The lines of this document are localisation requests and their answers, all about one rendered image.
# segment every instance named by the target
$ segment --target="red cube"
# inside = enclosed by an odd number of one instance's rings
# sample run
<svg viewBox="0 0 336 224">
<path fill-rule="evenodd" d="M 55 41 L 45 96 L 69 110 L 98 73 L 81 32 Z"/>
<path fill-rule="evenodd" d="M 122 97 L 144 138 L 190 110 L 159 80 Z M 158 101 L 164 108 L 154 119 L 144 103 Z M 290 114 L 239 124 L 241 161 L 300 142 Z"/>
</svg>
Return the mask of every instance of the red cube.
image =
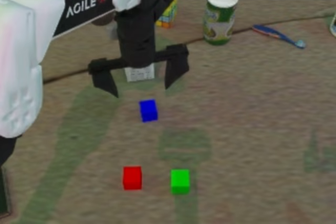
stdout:
<svg viewBox="0 0 336 224">
<path fill-rule="evenodd" d="M 122 175 L 124 190 L 142 189 L 141 166 L 125 166 Z"/>
</svg>

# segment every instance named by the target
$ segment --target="green can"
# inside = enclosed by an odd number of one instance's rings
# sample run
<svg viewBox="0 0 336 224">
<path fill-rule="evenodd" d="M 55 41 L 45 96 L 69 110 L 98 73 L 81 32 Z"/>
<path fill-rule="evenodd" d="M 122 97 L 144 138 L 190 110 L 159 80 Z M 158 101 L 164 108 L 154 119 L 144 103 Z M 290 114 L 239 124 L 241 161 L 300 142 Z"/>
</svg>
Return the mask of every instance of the green can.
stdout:
<svg viewBox="0 0 336 224">
<path fill-rule="evenodd" d="M 211 45 L 224 45 L 231 39 L 238 0 L 207 0 L 203 37 Z"/>
</svg>

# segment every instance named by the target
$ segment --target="green cube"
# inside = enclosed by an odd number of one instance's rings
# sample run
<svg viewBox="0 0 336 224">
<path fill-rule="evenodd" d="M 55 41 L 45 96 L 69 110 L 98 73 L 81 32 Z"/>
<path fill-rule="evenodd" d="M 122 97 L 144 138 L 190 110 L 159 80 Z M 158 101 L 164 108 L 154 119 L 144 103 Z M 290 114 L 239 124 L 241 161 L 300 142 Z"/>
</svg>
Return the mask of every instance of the green cube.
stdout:
<svg viewBox="0 0 336 224">
<path fill-rule="evenodd" d="M 174 195 L 188 194 L 190 191 L 190 172 L 188 169 L 171 170 L 171 190 Z"/>
</svg>

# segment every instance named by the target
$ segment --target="brown round object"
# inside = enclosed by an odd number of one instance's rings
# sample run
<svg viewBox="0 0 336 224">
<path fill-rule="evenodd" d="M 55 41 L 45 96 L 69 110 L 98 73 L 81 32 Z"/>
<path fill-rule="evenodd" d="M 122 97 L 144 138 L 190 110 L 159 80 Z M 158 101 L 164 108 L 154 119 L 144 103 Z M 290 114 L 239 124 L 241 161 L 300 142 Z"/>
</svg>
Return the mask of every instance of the brown round object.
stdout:
<svg viewBox="0 0 336 224">
<path fill-rule="evenodd" d="M 92 24 L 95 26 L 106 26 L 109 23 L 111 23 L 114 20 L 114 12 L 111 12 L 109 14 L 106 14 L 105 16 L 102 16 L 94 21 L 92 21 Z"/>
</svg>

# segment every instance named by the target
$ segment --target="yellow patterned cube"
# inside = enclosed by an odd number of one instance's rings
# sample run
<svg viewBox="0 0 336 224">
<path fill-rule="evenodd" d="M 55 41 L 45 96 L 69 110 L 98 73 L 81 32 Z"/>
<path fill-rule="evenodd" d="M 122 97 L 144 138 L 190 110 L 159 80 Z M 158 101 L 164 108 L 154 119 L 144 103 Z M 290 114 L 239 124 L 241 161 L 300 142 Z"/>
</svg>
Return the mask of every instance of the yellow patterned cube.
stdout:
<svg viewBox="0 0 336 224">
<path fill-rule="evenodd" d="M 173 0 L 173 2 L 164 11 L 163 15 L 159 18 L 159 20 L 155 24 L 160 27 L 171 28 L 173 26 L 173 22 L 176 17 L 176 10 L 177 10 L 177 0 Z"/>
</svg>

